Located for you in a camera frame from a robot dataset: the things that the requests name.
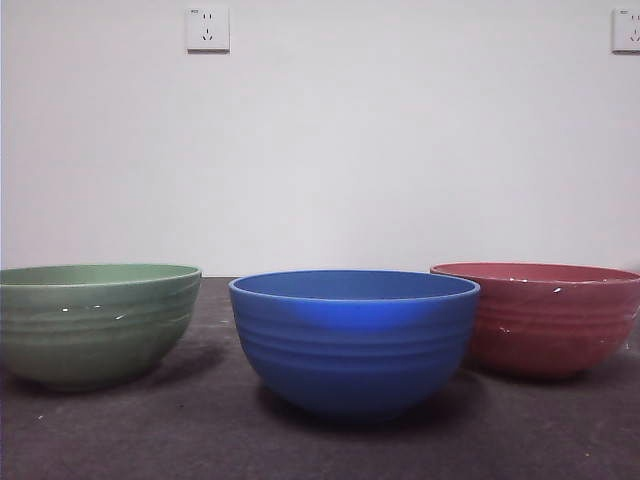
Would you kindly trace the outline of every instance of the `gray tabletop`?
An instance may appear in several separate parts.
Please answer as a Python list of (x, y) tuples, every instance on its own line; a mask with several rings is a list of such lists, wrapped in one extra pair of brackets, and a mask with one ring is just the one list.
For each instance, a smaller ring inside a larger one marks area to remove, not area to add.
[(1, 478), (640, 479), (638, 329), (570, 381), (466, 365), (401, 418), (345, 427), (261, 385), (228, 280), (204, 279), (183, 339), (135, 382), (70, 395), (3, 375)]

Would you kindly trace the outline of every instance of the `electrical outlet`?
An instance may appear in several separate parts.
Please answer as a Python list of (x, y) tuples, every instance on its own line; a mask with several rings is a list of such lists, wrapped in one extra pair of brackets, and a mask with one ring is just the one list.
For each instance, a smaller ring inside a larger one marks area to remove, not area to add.
[(188, 52), (229, 51), (229, 7), (189, 8), (186, 25)]
[(640, 9), (613, 11), (612, 47), (614, 53), (640, 53)]

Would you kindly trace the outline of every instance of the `bowl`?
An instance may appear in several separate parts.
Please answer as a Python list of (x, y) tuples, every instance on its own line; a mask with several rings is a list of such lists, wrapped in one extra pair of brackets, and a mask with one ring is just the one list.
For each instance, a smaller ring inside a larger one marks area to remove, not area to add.
[(640, 307), (640, 275), (609, 268), (451, 263), (434, 273), (482, 287), (469, 353), (501, 372), (566, 378), (614, 353)]
[(266, 386), (353, 423), (391, 419), (447, 382), (479, 292), (453, 277), (370, 270), (269, 273), (229, 289), (242, 348)]
[(2, 364), (63, 391), (135, 378), (184, 333), (200, 276), (144, 264), (3, 270)]

